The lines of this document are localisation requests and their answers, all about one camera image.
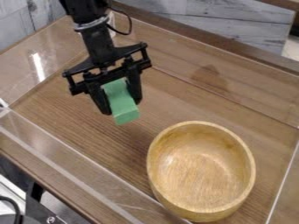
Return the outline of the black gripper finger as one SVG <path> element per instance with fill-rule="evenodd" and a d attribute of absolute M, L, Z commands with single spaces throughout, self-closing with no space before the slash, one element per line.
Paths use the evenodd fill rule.
<path fill-rule="evenodd" d="M 108 97 L 100 84 L 97 82 L 91 82 L 87 84 L 87 87 L 88 87 L 89 97 L 92 101 L 95 102 L 97 109 L 104 115 L 111 116 L 112 111 L 109 107 Z"/>
<path fill-rule="evenodd" d="M 135 104 L 139 104 L 143 100 L 143 89 L 141 89 L 141 79 L 140 79 L 140 73 L 136 68 L 136 66 L 129 66 L 127 68 L 127 90 L 131 94 Z"/>

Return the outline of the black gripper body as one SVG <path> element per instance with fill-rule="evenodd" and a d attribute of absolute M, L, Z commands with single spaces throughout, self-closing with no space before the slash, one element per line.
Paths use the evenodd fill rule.
<path fill-rule="evenodd" d="M 87 84 L 108 84 L 127 77 L 127 68 L 136 66 L 139 73 L 152 66 L 147 53 L 147 43 L 116 47 L 111 38 L 108 24 L 87 26 L 77 24 L 75 31 L 81 35 L 88 57 L 63 72 L 69 83 L 72 95 L 89 93 Z"/>

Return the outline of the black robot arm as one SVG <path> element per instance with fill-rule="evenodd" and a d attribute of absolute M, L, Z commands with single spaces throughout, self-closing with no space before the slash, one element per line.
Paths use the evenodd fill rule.
<path fill-rule="evenodd" d="M 73 22 L 73 30 L 81 36 L 88 57 L 61 76 L 69 83 L 72 95 L 91 96 L 100 112 L 111 116 L 112 105 L 104 85 L 125 79 L 125 91 L 139 104 L 143 100 L 141 72 L 152 66 L 147 43 L 116 47 L 109 32 L 129 35 L 108 23 L 108 0 L 60 0 L 60 5 Z"/>

